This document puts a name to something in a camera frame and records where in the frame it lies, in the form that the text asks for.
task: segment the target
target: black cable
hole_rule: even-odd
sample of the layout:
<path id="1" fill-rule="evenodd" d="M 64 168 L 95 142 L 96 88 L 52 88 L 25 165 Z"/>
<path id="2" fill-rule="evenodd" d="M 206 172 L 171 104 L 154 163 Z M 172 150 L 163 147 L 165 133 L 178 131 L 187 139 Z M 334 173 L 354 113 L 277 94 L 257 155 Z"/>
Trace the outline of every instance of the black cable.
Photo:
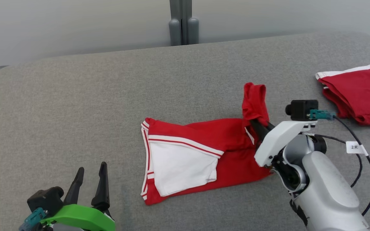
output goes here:
<path id="1" fill-rule="evenodd" d="M 362 145 L 361 141 L 358 139 L 358 137 L 355 135 L 355 133 L 352 131 L 352 129 L 350 129 L 342 120 L 340 120 L 337 116 L 333 116 L 337 121 L 339 121 L 341 124 L 343 124 L 345 126 L 345 128 L 347 128 L 349 130 L 349 132 L 352 134 L 352 136 L 355 138 L 355 140 L 358 142 L 359 145 Z M 369 165 L 370 165 L 370 156 L 366 154 L 366 158 L 369 162 Z M 364 216 L 368 210 L 370 209 L 370 201 L 368 203 L 368 205 L 366 206 L 365 210 L 362 212 L 362 216 Z"/>
<path id="2" fill-rule="evenodd" d="M 332 140 L 335 140 L 335 141 L 346 144 L 345 141 L 343 141 L 341 139 L 338 139 L 336 137 L 333 137 L 333 136 L 325 136 L 325 135 L 319 135 L 319 134 L 314 134 L 314 136 L 315 137 L 324 137 L 324 138 L 327 138 L 327 139 L 332 139 Z M 359 178 L 361 177 L 361 174 L 362 174 L 362 159 L 359 156 L 359 154 L 356 154 L 356 155 L 357 155 L 357 158 L 358 158 L 358 161 L 359 161 L 359 171 L 358 171 L 358 175 L 355 178 L 354 182 L 351 184 L 351 188 L 353 188 L 355 186 L 355 184 L 357 184 L 357 182 L 358 182 L 358 180 L 359 180 Z"/>

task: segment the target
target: robotic arm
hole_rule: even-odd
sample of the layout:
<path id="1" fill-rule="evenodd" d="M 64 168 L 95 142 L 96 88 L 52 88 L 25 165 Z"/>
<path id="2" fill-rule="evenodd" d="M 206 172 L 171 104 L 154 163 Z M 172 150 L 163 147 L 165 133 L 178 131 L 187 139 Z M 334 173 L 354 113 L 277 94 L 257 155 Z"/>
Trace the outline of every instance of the robotic arm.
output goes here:
<path id="1" fill-rule="evenodd" d="M 292 209 L 309 231 L 369 230 L 358 197 L 325 155 L 323 138 L 301 134 L 316 126 L 311 112 L 317 108 L 316 100 L 294 100 L 286 108 L 293 121 L 272 129 L 252 120 L 261 142 L 255 160 L 280 176 Z"/>

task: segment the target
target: gray fabric surface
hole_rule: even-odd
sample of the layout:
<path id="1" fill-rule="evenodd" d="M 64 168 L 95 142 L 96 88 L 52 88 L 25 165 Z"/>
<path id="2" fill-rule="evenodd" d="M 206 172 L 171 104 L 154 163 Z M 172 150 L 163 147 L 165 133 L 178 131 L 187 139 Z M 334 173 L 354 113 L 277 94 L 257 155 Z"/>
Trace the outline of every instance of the gray fabric surface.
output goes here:
<path id="1" fill-rule="evenodd" d="M 30 213 L 35 191 L 65 191 L 85 168 L 79 204 L 90 205 L 101 161 L 107 161 L 110 212 L 118 230 L 303 230 L 277 176 L 170 198 L 146 206 L 139 195 L 145 168 L 140 124 L 145 117 L 187 124 L 241 117 L 243 85 L 265 84 L 270 121 L 289 120 L 293 99 L 322 96 L 314 74 L 370 64 L 370 37 L 328 32 L 48 58 L 0 70 L 0 230 Z M 346 121 L 370 153 L 370 127 Z M 315 133 L 351 139 L 339 123 Z M 328 156 L 351 182 L 355 156 L 328 141 Z M 355 193 L 370 199 L 370 169 Z M 370 223 L 370 211 L 366 215 Z"/>

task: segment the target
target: folded red cloth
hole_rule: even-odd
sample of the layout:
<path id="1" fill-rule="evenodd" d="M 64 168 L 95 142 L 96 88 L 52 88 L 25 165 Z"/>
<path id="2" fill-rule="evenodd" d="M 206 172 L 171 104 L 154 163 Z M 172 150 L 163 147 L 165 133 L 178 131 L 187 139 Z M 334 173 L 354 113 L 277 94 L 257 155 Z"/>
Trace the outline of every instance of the folded red cloth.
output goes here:
<path id="1" fill-rule="evenodd" d="M 339 117 L 353 117 L 361 125 L 370 125 L 370 65 L 318 72 L 316 78 L 326 85 L 322 93 L 336 104 Z"/>
<path id="2" fill-rule="evenodd" d="M 244 119 L 182 126 L 146 118 L 141 124 L 147 155 L 141 190 L 145 204 L 268 176 L 269 169 L 259 167 L 254 159 L 257 136 L 244 124 L 253 118 L 266 123 L 264 99 L 265 86 L 248 83 L 243 105 L 248 113 L 244 113 Z"/>

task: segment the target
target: white label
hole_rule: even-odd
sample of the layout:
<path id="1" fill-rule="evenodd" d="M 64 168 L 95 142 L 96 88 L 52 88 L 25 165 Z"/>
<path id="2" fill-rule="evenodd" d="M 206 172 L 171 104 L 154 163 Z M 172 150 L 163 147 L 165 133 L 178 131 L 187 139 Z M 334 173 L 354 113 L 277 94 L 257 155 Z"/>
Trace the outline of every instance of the white label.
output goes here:
<path id="1" fill-rule="evenodd" d="M 346 152 L 350 154 L 364 154 L 364 148 L 356 141 L 347 141 Z"/>

